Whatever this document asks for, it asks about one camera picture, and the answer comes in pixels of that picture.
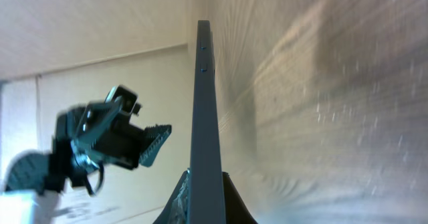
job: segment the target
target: black metal bar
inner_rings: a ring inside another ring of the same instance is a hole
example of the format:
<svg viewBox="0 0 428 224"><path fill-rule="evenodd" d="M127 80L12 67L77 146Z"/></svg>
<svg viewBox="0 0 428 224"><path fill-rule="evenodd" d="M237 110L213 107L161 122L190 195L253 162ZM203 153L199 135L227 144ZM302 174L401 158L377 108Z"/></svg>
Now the black metal bar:
<svg viewBox="0 0 428 224"><path fill-rule="evenodd" d="M209 21L198 21L188 223L225 223L213 46Z"/></svg>

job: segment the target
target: wood grain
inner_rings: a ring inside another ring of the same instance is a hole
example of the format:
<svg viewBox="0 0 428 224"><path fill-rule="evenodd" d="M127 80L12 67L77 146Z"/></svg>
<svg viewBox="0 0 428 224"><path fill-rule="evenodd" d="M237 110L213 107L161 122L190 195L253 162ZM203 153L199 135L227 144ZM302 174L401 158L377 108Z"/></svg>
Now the wood grain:
<svg viewBox="0 0 428 224"><path fill-rule="evenodd" d="M428 0L188 0L261 223L428 223Z"/></svg>
<svg viewBox="0 0 428 224"><path fill-rule="evenodd" d="M0 80L186 43L185 0L0 3Z"/></svg>

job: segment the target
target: black vertical bar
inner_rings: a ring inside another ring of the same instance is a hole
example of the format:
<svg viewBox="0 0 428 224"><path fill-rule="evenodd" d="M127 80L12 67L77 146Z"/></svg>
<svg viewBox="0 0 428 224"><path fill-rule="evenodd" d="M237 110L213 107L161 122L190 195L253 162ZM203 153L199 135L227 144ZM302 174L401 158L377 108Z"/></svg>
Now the black vertical bar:
<svg viewBox="0 0 428 224"><path fill-rule="evenodd" d="M188 210L192 224L226 222L209 21L198 21Z"/></svg>

